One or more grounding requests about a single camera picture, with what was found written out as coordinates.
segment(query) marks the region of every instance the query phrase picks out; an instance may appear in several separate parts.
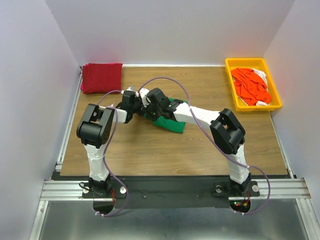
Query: orange cloth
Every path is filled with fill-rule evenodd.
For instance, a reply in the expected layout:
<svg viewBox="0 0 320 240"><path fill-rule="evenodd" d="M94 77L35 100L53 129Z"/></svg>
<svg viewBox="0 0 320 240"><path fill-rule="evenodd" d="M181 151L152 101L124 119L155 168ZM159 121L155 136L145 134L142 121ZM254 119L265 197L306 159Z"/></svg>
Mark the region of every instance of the orange cloth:
<svg viewBox="0 0 320 240"><path fill-rule="evenodd" d="M236 94L249 106L255 106L258 101L269 104L270 93L264 80L250 68L235 68L231 71L234 77Z"/></svg>

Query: yellow bin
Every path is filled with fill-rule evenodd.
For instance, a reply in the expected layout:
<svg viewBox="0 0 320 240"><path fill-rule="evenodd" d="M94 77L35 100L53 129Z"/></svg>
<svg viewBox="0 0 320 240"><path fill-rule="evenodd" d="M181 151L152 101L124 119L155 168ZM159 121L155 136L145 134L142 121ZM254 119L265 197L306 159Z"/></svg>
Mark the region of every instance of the yellow bin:
<svg viewBox="0 0 320 240"><path fill-rule="evenodd" d="M271 103L269 106L247 106L238 97L236 93L235 84L231 75L231 70L236 68L258 69L265 72L266 80L268 83L268 92L271 95ZM278 95L275 83L272 80L267 64L263 58L227 58L225 60L225 70L229 78L232 97L235 104L235 110L237 110L238 112L273 111L282 107L282 103Z"/></svg>

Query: white wall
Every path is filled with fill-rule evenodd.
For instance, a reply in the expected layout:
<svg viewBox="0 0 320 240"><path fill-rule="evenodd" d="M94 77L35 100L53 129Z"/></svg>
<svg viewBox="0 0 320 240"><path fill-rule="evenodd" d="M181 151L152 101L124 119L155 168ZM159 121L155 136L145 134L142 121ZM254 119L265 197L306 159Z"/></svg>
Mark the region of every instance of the white wall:
<svg viewBox="0 0 320 240"><path fill-rule="evenodd" d="M43 0L0 1L0 239L26 240L79 77Z"/></svg>
<svg viewBox="0 0 320 240"><path fill-rule="evenodd" d="M273 114L293 172L320 219L320 1L296 0L264 57L283 101Z"/></svg>
<svg viewBox="0 0 320 240"><path fill-rule="evenodd" d="M294 0L46 0L79 64L262 57Z"/></svg>

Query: red cloth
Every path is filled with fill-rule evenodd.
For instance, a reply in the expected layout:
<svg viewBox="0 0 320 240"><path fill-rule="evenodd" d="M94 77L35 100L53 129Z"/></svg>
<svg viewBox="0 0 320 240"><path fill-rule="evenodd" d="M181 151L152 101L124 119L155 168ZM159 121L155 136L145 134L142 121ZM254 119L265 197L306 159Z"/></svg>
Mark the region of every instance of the red cloth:
<svg viewBox="0 0 320 240"><path fill-rule="evenodd" d="M105 94L121 90L122 63L89 63L82 68L84 94Z"/></svg>
<svg viewBox="0 0 320 240"><path fill-rule="evenodd" d="M234 77L236 94L249 106L255 106L258 101L269 104L271 102L268 86L264 80L251 68L235 68L231 71Z"/></svg>

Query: wooden table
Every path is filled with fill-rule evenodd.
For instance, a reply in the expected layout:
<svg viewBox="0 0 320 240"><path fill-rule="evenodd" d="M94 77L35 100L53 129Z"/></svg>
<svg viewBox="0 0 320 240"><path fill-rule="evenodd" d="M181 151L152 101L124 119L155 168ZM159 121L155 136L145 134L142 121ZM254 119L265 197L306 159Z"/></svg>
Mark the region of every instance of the wooden table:
<svg viewBox="0 0 320 240"><path fill-rule="evenodd" d="M268 112L236 112L224 67L124 67L122 89L137 90L147 80L167 76L180 81L188 90L193 106L221 111L231 109L246 130L245 157L248 165L261 167L269 175L285 175L287 170ZM155 80L146 88L160 88L168 97L185 100L182 89L169 80ZM89 103L96 104L103 94L80 94L61 176L88 176L89 163L76 128ZM107 96L101 105L118 104L120 94ZM201 132L186 124L184 133L174 133L134 116L128 124L118 124L106 154L116 175L228 175L227 161Z"/></svg>

